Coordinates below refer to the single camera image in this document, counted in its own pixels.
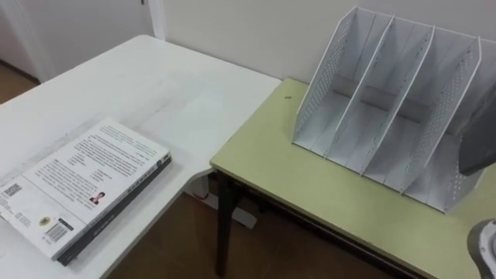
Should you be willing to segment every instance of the book cover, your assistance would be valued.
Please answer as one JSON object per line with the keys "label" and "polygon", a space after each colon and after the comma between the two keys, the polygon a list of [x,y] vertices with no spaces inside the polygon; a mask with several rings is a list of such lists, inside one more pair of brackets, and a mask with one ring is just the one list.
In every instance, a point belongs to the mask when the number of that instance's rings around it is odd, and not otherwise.
{"label": "book cover", "polygon": [[105,119],[0,186],[0,216],[55,260],[169,156]]}

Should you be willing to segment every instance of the yellow-green table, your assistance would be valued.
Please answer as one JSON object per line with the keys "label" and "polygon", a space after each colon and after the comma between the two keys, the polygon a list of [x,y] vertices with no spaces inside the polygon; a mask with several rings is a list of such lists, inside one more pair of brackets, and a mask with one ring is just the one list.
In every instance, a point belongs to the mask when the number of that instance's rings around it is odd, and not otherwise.
{"label": "yellow-green table", "polygon": [[446,214],[401,196],[291,144],[307,87],[282,82],[211,160],[221,185],[218,273],[229,247],[229,227],[222,224],[230,222],[239,199],[231,192],[234,179],[423,277],[478,278],[467,234],[496,216],[496,170],[487,169],[478,187]]}

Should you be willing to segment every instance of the white wall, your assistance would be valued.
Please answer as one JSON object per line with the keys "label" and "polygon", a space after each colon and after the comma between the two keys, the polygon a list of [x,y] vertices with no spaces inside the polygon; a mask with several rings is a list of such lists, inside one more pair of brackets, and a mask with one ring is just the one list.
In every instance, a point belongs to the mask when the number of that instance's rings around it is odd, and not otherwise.
{"label": "white wall", "polygon": [[309,82],[337,22],[358,0],[164,0],[167,41]]}
{"label": "white wall", "polygon": [[360,0],[359,6],[496,40],[495,0]]}
{"label": "white wall", "polygon": [[310,81],[355,5],[496,40],[495,0],[163,0],[167,40],[277,78]]}
{"label": "white wall", "polygon": [[28,53],[21,44],[19,35],[12,28],[4,9],[0,6],[0,60],[36,77]]}

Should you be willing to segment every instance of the gray object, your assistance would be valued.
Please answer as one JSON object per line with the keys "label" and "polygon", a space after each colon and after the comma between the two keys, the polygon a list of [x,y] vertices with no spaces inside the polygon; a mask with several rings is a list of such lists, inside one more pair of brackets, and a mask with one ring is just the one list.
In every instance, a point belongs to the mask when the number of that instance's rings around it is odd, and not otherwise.
{"label": "gray object", "polygon": [[495,42],[354,8],[308,87],[293,143],[445,212],[481,175],[460,174],[457,154],[494,76]]}

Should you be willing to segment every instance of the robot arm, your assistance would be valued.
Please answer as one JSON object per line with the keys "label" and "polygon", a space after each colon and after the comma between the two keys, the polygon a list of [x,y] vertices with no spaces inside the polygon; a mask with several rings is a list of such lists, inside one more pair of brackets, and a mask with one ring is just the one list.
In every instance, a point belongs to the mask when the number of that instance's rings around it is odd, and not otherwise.
{"label": "robot arm", "polygon": [[476,224],[469,232],[467,248],[482,279],[496,278],[496,219]]}

